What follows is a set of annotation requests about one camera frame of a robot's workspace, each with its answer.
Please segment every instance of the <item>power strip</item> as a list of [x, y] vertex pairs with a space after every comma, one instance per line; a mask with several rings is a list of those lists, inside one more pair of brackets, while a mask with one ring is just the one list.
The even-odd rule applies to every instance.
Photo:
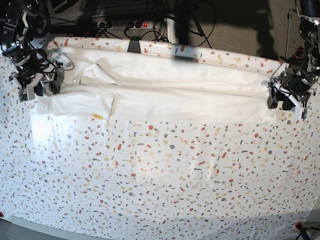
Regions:
[[[112, 27], [111, 28], [108, 28], [108, 30], [121, 30], [121, 29], [125, 29], [127, 26], [128, 26], [128, 23], [131, 22], [131, 21], [111, 21], [112, 23]], [[104, 23], [104, 24], [107, 24], [105, 21], [98, 21], [97, 22], [98, 25], [100, 23]], [[142, 23], [142, 26], [140, 28], [136, 28], [136, 26], [134, 26], [133, 28], [130, 28], [130, 29], [145, 29], [145, 30], [151, 30], [153, 29], [154, 27], [154, 23], [152, 21], [144, 21]]]

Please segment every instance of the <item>colorful speckles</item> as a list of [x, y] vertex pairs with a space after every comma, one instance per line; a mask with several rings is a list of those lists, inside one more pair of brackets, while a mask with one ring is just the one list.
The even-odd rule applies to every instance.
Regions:
[[[65, 43], [113, 51], [129, 45], [57, 40]], [[181, 54], [181, 45], [140, 44], [142, 54]], [[221, 55], [223, 64], [264, 74], [279, 64], [194, 49], [186, 45], [183, 54], [200, 56], [197, 64], [219, 63]], [[3, 58], [0, 63], [7, 69]], [[6, 218], [114, 240], [277, 240], [297, 235], [293, 224], [318, 198], [318, 94], [308, 120], [280, 110], [278, 125], [104, 121], [98, 112], [90, 119], [38, 115], [34, 102], [17, 101], [16, 87], [6, 81], [14, 68], [8, 69], [0, 77], [0, 210]]]

